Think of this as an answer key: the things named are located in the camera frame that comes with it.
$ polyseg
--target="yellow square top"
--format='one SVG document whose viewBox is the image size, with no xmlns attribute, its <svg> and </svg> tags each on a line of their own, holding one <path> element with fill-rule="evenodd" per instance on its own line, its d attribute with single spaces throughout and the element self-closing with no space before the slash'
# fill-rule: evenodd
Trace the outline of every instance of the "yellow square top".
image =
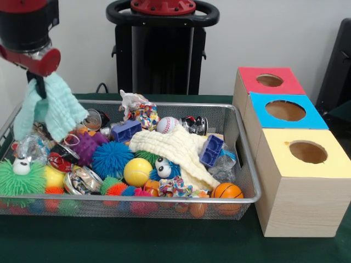
<svg viewBox="0 0 351 263">
<path fill-rule="evenodd" d="M 351 161 L 329 130 L 263 129 L 283 177 L 351 178 Z"/>
</svg>

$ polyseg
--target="cream towel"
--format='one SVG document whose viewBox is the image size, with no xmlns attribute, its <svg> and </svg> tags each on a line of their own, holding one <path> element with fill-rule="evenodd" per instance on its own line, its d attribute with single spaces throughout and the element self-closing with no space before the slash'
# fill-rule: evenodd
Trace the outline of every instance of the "cream towel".
<svg viewBox="0 0 351 263">
<path fill-rule="evenodd" d="M 185 185 L 192 185 L 194 191 L 212 191 L 219 182 L 207 172 L 199 159 L 205 141 L 205 137 L 189 134 L 181 125 L 177 125 L 167 134 L 148 130 L 138 132 L 132 137 L 129 148 L 132 152 L 148 151 L 179 164 Z"/>
</svg>

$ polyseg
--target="red square top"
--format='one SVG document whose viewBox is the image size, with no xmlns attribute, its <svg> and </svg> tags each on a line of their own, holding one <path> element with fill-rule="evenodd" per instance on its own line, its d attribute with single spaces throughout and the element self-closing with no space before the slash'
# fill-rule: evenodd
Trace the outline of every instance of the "red square top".
<svg viewBox="0 0 351 263">
<path fill-rule="evenodd" d="M 239 67 L 247 93 L 305 95 L 288 67 Z"/>
</svg>

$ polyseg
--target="orange spiky ball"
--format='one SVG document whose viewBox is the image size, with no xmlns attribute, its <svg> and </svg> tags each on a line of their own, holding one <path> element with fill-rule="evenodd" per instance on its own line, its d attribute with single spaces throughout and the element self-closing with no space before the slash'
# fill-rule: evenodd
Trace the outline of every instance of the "orange spiky ball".
<svg viewBox="0 0 351 263">
<path fill-rule="evenodd" d="M 107 196 L 120 196 L 122 192 L 127 188 L 128 186 L 124 182 L 119 182 L 118 184 L 112 185 L 107 191 L 106 195 Z M 118 205 L 118 201 L 104 201 L 105 205 L 114 207 Z"/>
<path fill-rule="evenodd" d="M 45 189 L 45 193 L 50 195 L 63 195 L 65 191 L 63 188 L 53 186 L 53 187 L 47 187 Z M 44 200 L 45 208 L 48 212 L 55 213 L 58 211 L 60 202 L 61 200 L 57 200 L 57 199 L 45 199 Z"/>
</svg>

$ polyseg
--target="green spiky ball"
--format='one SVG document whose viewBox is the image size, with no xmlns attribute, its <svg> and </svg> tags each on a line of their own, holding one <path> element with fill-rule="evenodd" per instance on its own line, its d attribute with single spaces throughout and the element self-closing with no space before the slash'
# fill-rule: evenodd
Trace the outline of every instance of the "green spiky ball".
<svg viewBox="0 0 351 263">
<path fill-rule="evenodd" d="M 156 163 L 157 159 L 160 158 L 160 156 L 155 155 L 151 152 L 146 152 L 146 151 L 137 151 L 135 153 L 135 157 L 147 160 L 149 163 L 151 163 L 153 168 L 155 168 L 155 163 Z"/>
<path fill-rule="evenodd" d="M 101 195 L 106 195 L 106 192 L 108 191 L 108 189 L 112 186 L 112 185 L 117 185 L 118 183 L 120 183 L 122 180 L 119 180 L 117 178 L 113 178 L 113 177 L 106 177 L 106 179 L 103 181 L 103 183 L 101 184 L 101 188 L 100 188 L 100 193 Z"/>
<path fill-rule="evenodd" d="M 31 170 L 27 175 L 18 175 L 13 172 L 13 166 L 9 160 L 0 162 L 0 195 L 18 196 L 29 193 L 45 193 L 46 177 L 45 166 L 40 163 L 32 163 Z M 7 205 L 26 207 L 33 199 L 8 199 Z"/>
<path fill-rule="evenodd" d="M 62 200 L 59 204 L 59 214 L 64 216 L 73 216 L 78 210 L 79 203 L 75 200 Z"/>
</svg>

